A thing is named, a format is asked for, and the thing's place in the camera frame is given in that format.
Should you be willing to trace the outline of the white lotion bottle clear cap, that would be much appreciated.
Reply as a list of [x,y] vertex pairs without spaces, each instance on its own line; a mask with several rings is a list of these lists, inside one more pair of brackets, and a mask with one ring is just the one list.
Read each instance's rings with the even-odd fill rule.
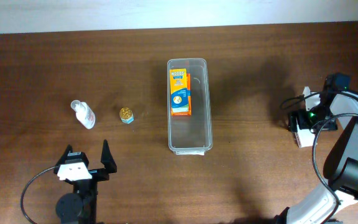
[[83,101],[73,100],[71,108],[76,113],[77,120],[86,128],[92,129],[96,122],[96,116],[92,109]]

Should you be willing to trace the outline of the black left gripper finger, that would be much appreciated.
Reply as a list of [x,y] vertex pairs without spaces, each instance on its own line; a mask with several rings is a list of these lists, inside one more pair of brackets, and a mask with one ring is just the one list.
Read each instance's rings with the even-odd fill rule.
[[72,152],[73,152],[72,146],[70,144],[67,145],[67,148],[65,149],[64,153],[62,154],[62,156],[59,158],[58,162],[55,165],[60,166],[60,165],[64,164],[69,153],[72,153]]
[[117,165],[113,159],[111,151],[109,149],[108,141],[105,139],[103,141],[103,148],[101,153],[101,163],[103,164],[106,172],[116,173],[117,172]]

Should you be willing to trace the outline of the small jar gold lid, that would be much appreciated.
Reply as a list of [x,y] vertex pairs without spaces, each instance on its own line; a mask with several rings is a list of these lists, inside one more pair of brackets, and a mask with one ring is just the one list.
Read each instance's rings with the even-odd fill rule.
[[119,112],[120,119],[123,123],[130,124],[134,120],[134,115],[131,109],[124,107]]

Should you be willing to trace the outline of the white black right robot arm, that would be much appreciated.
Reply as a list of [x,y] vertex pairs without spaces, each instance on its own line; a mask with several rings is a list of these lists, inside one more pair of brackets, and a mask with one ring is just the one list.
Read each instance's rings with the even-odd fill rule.
[[[288,130],[298,147],[310,147],[313,169],[320,183],[298,204],[275,216],[274,223],[337,223],[334,215],[358,203],[358,92],[349,88],[343,73],[328,75],[321,91],[305,87],[293,103],[304,108],[288,114]],[[323,169],[316,164],[316,146],[322,131],[343,128]]]

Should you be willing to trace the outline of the white green medicine box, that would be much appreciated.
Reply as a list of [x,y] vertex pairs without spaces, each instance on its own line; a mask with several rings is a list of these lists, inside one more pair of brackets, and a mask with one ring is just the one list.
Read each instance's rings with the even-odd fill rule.
[[294,133],[295,140],[299,148],[311,147],[313,145],[315,134],[309,129],[301,129]]

